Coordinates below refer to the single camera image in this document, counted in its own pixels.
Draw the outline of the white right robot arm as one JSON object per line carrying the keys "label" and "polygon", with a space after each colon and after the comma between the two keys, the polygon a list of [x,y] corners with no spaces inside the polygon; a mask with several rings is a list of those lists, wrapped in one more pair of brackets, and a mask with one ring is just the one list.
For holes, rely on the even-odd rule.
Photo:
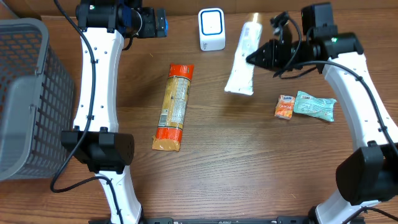
{"label": "white right robot arm", "polygon": [[397,125],[371,80],[363,46],[352,32],[340,33],[330,3],[301,11],[293,41],[283,12],[271,19],[275,37],[247,62],[283,77],[311,65],[330,84],[341,105],[354,151],[336,169],[336,191],[299,223],[363,223],[361,214],[397,195]]}

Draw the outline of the teal wipes packet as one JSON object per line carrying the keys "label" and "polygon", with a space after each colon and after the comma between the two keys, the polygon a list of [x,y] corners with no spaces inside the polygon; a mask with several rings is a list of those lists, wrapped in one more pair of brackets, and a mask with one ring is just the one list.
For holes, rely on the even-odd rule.
{"label": "teal wipes packet", "polygon": [[298,91],[295,98],[294,113],[334,122],[335,103],[336,100],[333,98],[316,98],[304,91]]}

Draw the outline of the red spaghetti packet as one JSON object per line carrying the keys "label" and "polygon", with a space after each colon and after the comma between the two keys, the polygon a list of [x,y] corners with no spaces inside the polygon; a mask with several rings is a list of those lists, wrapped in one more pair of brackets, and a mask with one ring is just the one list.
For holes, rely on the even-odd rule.
{"label": "red spaghetti packet", "polygon": [[193,71],[193,65],[170,65],[153,150],[180,150]]}

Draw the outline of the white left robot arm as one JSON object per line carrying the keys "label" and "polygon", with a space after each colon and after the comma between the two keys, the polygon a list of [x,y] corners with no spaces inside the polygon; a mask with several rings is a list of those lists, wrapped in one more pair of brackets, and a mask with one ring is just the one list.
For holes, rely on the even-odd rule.
{"label": "white left robot arm", "polygon": [[75,10],[72,26],[81,38],[82,73],[78,110],[71,131],[62,131],[62,146],[94,174],[72,187],[98,180],[111,216],[105,223],[146,223],[130,165],[132,134],[119,132],[116,112],[121,53],[133,39],[166,37],[165,9],[144,7],[142,1],[84,0]]}

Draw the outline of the white tube gold cap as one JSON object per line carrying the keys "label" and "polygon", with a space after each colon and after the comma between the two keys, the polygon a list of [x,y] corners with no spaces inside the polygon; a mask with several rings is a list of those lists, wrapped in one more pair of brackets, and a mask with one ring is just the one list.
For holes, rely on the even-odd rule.
{"label": "white tube gold cap", "polygon": [[253,95],[254,65],[247,63],[246,58],[258,49],[261,34],[261,15],[258,12],[252,13],[241,30],[225,92]]}

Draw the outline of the orange tissue packet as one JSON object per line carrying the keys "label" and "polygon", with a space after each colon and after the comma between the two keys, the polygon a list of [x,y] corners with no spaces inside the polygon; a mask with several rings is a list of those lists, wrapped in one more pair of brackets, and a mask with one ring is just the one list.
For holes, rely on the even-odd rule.
{"label": "orange tissue packet", "polygon": [[280,95],[275,107],[274,116],[283,119],[291,119],[293,115],[295,97]]}

